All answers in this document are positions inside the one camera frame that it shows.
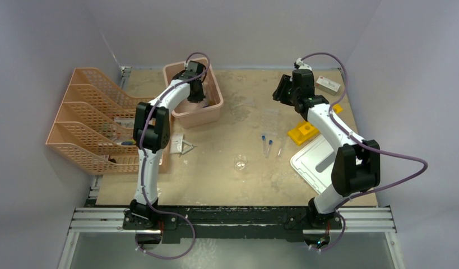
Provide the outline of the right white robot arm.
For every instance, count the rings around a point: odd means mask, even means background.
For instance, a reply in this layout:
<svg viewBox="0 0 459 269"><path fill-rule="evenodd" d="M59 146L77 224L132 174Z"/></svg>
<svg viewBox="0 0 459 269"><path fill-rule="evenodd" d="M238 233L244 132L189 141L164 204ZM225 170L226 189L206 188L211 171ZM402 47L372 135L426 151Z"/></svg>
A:
<svg viewBox="0 0 459 269"><path fill-rule="evenodd" d="M282 75L272 97L294 107L335 152L331 184L308 202L307 223L320 228L334 218L338 205L352 194L365 193L380 184L379 144L365 140L342 122L329 101L315 93L314 74L309 69L295 69L291 75Z"/></svg>

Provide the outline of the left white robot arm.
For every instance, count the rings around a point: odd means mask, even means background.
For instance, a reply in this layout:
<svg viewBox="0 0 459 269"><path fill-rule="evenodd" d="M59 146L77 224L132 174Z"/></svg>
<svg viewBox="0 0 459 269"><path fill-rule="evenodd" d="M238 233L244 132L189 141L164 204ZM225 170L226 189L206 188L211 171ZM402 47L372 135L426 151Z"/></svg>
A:
<svg viewBox="0 0 459 269"><path fill-rule="evenodd" d="M136 107L133 139L139 154L138 185L129 211L137 217L144 229L154 228L159 221L155 208L158 200L157 179L159 161L170 141L170 114L183 101L194 103L205 99L202 79L208 67L196 61L184 63L184 70L177 73L160 95Z"/></svg>

